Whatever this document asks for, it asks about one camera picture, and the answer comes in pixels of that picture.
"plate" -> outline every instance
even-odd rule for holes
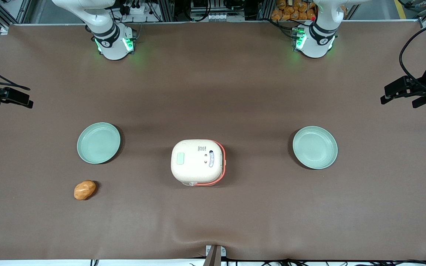
[[[307,126],[294,136],[294,154],[303,165],[324,169],[335,162],[338,145],[330,132],[318,126]]]
[[[77,142],[80,158],[88,163],[98,164],[108,161],[118,152],[121,135],[110,123],[94,123],[85,128]]]

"cable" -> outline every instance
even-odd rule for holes
[[[109,10],[111,10],[111,15],[113,16],[113,20],[114,21],[116,21],[116,20],[121,21],[121,19],[119,17],[115,16],[115,14],[113,13],[113,8],[112,7],[110,7]]]
[[[410,2],[409,3],[404,3],[402,2],[402,0],[397,0],[397,2],[399,2],[401,5],[403,5],[405,8],[414,8],[415,6],[413,6]]]
[[[143,25],[143,22],[141,22],[141,25],[139,27],[139,32],[137,32],[137,34],[136,34],[136,38],[135,38],[136,41],[137,41],[137,39],[139,39],[139,36],[141,35],[142,25]]]
[[[28,87],[18,85],[17,83],[14,83],[14,82],[10,81],[9,79],[7,79],[7,78],[5,78],[5,77],[3,77],[3,76],[1,76],[1,75],[0,75],[0,78],[8,82],[8,83],[0,83],[0,85],[16,86],[16,87],[18,87],[18,88],[25,89],[26,91],[30,91],[30,90],[31,90],[31,89],[29,89]]]
[[[409,76],[409,78],[412,79],[412,81],[414,81],[416,84],[421,86],[426,91],[426,86],[423,85],[420,81],[418,81],[404,66],[404,62],[402,62],[402,55],[404,54],[405,49],[409,46],[409,44],[412,42],[412,40],[415,39],[415,37],[417,37],[418,35],[420,35],[424,31],[426,31],[426,27],[419,30],[416,34],[414,34],[412,37],[410,37],[410,39],[405,43],[404,47],[402,47],[402,50],[400,51],[400,54],[399,54],[399,64],[400,64],[400,67],[402,68],[402,70],[404,70],[405,74],[407,76]]]
[[[154,14],[154,17],[159,21],[162,22],[162,20],[160,19],[160,16],[157,14],[154,6],[152,5],[151,0],[147,0],[147,5],[149,6],[149,8],[152,10],[152,13]]]
[[[293,37],[292,35],[289,35],[287,32],[285,32],[285,30],[282,27],[279,27],[279,29],[285,36],[287,36],[291,39],[297,39],[296,37]]]
[[[283,29],[290,29],[290,30],[292,29],[291,27],[285,27],[285,26],[279,25],[279,21],[278,20],[277,20],[277,22],[275,22],[274,20],[271,20],[270,18],[261,18],[260,20],[269,21],[272,25],[274,25],[276,27],[281,27]],[[299,22],[297,20],[290,20],[290,21],[295,22],[295,23],[300,24],[300,25],[303,25],[303,26],[306,26],[306,27],[310,27],[310,25],[303,24],[302,22]]]
[[[212,4],[211,4],[211,2],[210,2],[211,0],[208,0],[207,2],[206,2],[206,8],[205,8],[205,14],[203,15],[203,17],[202,18],[200,18],[199,20],[195,20],[194,18],[191,18],[188,14],[187,14],[187,10],[188,10],[188,2],[189,2],[189,0],[185,0],[185,7],[184,7],[184,15],[185,15],[185,17],[188,19],[188,20],[190,20],[190,21],[193,21],[193,22],[200,22],[200,21],[202,21],[202,20],[204,20],[206,17],[208,17],[208,15],[210,14],[210,11],[212,10]]]

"orange strap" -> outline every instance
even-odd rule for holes
[[[221,173],[220,177],[218,177],[217,180],[210,182],[210,183],[197,183],[195,186],[197,185],[214,185],[216,183],[218,183],[224,176],[225,172],[226,172],[226,152],[224,151],[223,146],[218,143],[217,141],[214,141],[216,144],[218,144],[218,146],[220,146],[221,150],[223,151],[223,173]]]

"brown tabletop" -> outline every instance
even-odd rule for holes
[[[426,106],[382,106],[417,22],[343,23],[322,59],[269,23],[146,25],[112,62],[83,27],[10,27],[0,74],[33,109],[0,106],[0,259],[167,259],[226,246],[232,259],[426,259]],[[426,69],[426,32],[405,64]],[[84,128],[122,130],[109,163],[80,159]],[[339,154],[300,165],[294,132],[321,126]],[[226,148],[225,178],[186,187],[170,171],[191,138]],[[75,185],[101,186],[87,201]]]

